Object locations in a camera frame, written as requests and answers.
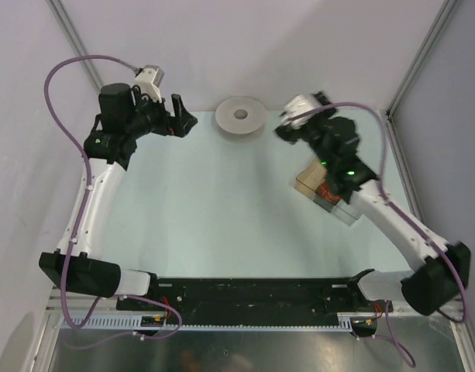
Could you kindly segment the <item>white perforated cable spool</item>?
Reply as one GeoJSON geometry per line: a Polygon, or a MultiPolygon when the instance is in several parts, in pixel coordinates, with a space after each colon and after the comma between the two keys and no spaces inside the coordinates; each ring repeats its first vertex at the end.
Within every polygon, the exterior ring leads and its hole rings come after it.
{"type": "Polygon", "coordinates": [[[215,110],[215,121],[227,133],[247,135],[264,126],[267,110],[254,98],[231,97],[215,110]]]}

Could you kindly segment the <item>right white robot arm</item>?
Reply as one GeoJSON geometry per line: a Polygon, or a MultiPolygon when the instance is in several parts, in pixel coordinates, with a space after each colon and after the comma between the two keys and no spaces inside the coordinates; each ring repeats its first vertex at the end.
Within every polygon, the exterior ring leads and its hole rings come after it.
{"type": "Polygon", "coordinates": [[[361,138],[340,108],[372,109],[354,102],[332,103],[322,91],[298,95],[283,108],[275,133],[294,144],[306,142],[326,169],[329,190],[368,218],[398,249],[409,271],[371,271],[346,292],[348,305],[364,311],[374,300],[403,301],[421,315],[441,312],[460,298],[466,303],[471,252],[449,243],[406,212],[383,185],[385,160],[374,172],[357,154],[361,138]]]}

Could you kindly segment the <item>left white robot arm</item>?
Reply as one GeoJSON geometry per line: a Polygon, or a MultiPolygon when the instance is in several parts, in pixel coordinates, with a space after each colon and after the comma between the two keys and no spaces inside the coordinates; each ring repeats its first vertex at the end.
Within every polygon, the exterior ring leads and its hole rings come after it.
{"type": "Polygon", "coordinates": [[[173,111],[137,84],[108,84],[100,90],[100,112],[79,148],[86,156],[79,194],[66,231],[52,253],[42,253],[40,269],[61,290],[110,298],[133,295],[141,308],[159,304],[152,275],[123,269],[103,259],[106,222],[115,193],[126,175],[137,141],[148,134],[185,137],[198,120],[171,96],[173,111]]]}

